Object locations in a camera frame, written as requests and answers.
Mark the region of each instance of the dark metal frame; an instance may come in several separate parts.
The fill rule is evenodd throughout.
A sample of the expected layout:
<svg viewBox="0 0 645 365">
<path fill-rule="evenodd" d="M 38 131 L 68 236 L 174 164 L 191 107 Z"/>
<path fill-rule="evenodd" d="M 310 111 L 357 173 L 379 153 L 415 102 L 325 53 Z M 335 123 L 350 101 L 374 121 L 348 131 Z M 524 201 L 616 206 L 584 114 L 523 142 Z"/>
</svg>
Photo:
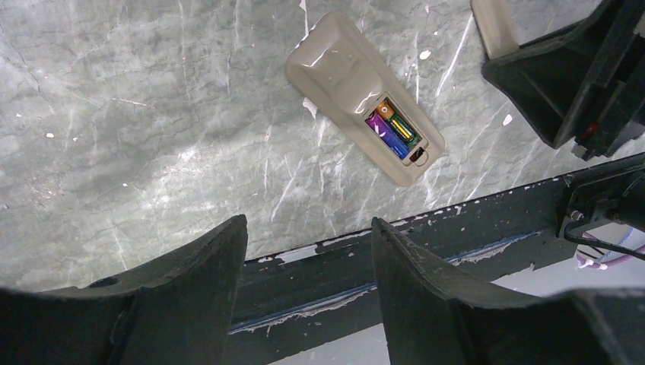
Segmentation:
<svg viewBox="0 0 645 365">
<path fill-rule="evenodd" d="M 558 209 L 569 187 L 643 165 L 645 154 L 637 154 L 392 225 L 434 255 L 461 261 L 463 271 L 493 281 L 572 257 L 577 245 L 556 237 Z M 599 218 L 587 229 L 608 222 Z M 311 257 L 295 262 L 280 259 L 284 253 L 246 262 L 224 362 L 271 363 L 381 323 L 370 233 L 315 243 L 306 248 Z M 354 300 L 334 310 L 311 308 L 320 302 L 332 306 L 347 296 Z M 253 360 L 245 348 L 255 349 Z"/>
</svg>

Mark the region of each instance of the battery compartment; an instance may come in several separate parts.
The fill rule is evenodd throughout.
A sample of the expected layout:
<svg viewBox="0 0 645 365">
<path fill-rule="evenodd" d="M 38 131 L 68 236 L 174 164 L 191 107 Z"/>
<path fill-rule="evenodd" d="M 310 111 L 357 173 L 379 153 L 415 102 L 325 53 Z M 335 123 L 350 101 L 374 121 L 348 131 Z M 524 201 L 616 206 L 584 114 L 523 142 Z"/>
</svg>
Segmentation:
<svg viewBox="0 0 645 365">
<path fill-rule="evenodd" d="M 416 162 L 423 156 L 424 149 L 417 148 L 423 138 L 388 97 L 379 103 L 365 122 L 400 160 L 410 155 L 409 160 Z"/>
</svg>

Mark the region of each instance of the white paint chip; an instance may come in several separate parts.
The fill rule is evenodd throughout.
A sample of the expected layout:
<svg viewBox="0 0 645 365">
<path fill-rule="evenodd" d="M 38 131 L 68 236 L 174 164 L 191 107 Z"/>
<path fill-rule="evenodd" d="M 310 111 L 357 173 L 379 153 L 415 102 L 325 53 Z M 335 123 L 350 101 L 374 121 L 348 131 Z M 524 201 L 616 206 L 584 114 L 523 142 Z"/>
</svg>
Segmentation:
<svg viewBox="0 0 645 365">
<path fill-rule="evenodd" d="M 307 257 L 318 255 L 316 252 L 317 245 L 309 245 L 305 247 L 300 247 L 299 249 L 292 249 L 291 251 L 283 252 L 280 255 L 277 255 L 275 258 L 281 259 L 285 264 L 289 262 L 299 261 L 306 259 Z"/>
<path fill-rule="evenodd" d="M 513 121 L 513 116 L 510 114 L 506 114 L 506 118 L 504 118 L 504 121 L 502 122 L 503 125 L 508 125 Z"/>
<path fill-rule="evenodd" d="M 316 104 L 312 103 L 309 98 L 304 98 L 303 99 L 303 106 L 309 110 L 309 113 L 311 113 L 312 118 L 316 118 L 316 114 L 318 113 L 318 107 Z"/>
</svg>

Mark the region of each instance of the green battery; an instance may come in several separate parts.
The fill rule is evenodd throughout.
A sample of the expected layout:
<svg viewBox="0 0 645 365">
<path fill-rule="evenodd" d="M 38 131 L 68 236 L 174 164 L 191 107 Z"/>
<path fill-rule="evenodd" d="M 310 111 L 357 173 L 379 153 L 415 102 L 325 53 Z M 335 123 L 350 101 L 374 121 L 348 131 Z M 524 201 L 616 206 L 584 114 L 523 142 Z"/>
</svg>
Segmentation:
<svg viewBox="0 0 645 365">
<path fill-rule="evenodd" d="M 392 129 L 394 129 L 396 135 L 398 135 L 398 137 L 401 138 L 401 141 L 404 141 L 405 144 L 407 144 L 408 146 L 417 144 L 417 133 L 414 131 L 414 129 L 410 128 L 408 123 L 403 122 L 403 119 L 401 119 L 400 116 L 394 114 L 392 118 L 387 121 L 387 123 L 390 127 L 392 127 Z"/>
</svg>

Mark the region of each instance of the peeling paint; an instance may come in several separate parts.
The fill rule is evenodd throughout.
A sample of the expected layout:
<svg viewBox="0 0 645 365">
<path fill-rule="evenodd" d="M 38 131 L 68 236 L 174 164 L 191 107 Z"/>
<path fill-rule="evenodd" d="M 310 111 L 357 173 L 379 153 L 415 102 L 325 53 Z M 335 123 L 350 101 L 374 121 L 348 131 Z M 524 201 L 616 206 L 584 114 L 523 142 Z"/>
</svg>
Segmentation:
<svg viewBox="0 0 645 365">
<path fill-rule="evenodd" d="M 529 233 L 529 234 L 522 234 L 519 236 L 510 237 L 505 240 L 501 240 L 500 242 L 496 242 L 491 245 L 488 245 L 483 249 L 463 252 L 457 256 L 446 259 L 446 261 L 448 261 L 450 264 L 453 264 L 455 266 L 459 266 L 464 262 L 476 263 L 483 259 L 489 259 L 495 255 L 502 253 L 505 249 L 507 249 L 510 245 L 512 245 L 515 242 L 524 240 L 532 236 L 538 236 L 539 234 L 542 234 L 541 230 L 537 232 Z"/>
<path fill-rule="evenodd" d="M 271 331 L 271 327 L 274 325 L 280 325 L 282 323 L 285 323 L 291 318 L 313 317 L 322 312 L 342 308 L 343 306 L 348 305 L 349 303 L 355 301 L 356 299 L 362 297 L 363 295 L 370 293 L 372 290 L 376 290 L 376 288 L 377 288 L 376 285 L 372 284 L 367 287 L 363 287 L 359 291 L 352 291 L 350 293 L 346 293 L 344 295 L 333 297 L 327 300 L 322 300 L 317 303 L 311 303 L 310 305 L 304 306 L 284 316 L 280 316 L 278 318 L 267 318 L 263 321 L 256 323 L 255 325 L 233 329 L 232 331 L 229 332 L 229 335 L 234 335 L 238 332 L 254 332 L 257 329 L 266 328 L 266 334 L 268 336 L 268 333 Z"/>
<path fill-rule="evenodd" d="M 348 238 L 362 237 L 362 236 L 365 236 L 365 235 L 367 235 L 367 234 L 369 234 L 369 233 L 371 233 L 371 232 L 372 232 L 371 230 L 364 230 L 363 232 L 354 233 L 354 234 L 348 234 L 347 236 L 340 236 L 340 237 L 338 237 L 338 238 L 334 238 L 334 239 L 331 239 L 331 240 L 329 240 L 329 241 L 325 241 L 325 242 L 323 242 L 323 243 L 322 243 L 322 246 L 323 246 L 323 247 L 325 247 L 325 246 L 329 246 L 329 245 L 332 245 L 332 244 L 334 244 L 334 243 L 337 243 L 337 242 L 340 242 L 340 241 L 344 241 L 344 240 L 346 240 L 346 239 L 348 239 Z"/>
<path fill-rule="evenodd" d="M 308 245 L 305 247 L 300 247 L 299 249 L 292 249 L 291 251 L 283 252 L 280 255 L 277 255 L 275 258 L 284 261 L 284 264 L 289 262 L 300 261 L 311 256 L 316 256 L 316 248 L 318 245 Z"/>
</svg>

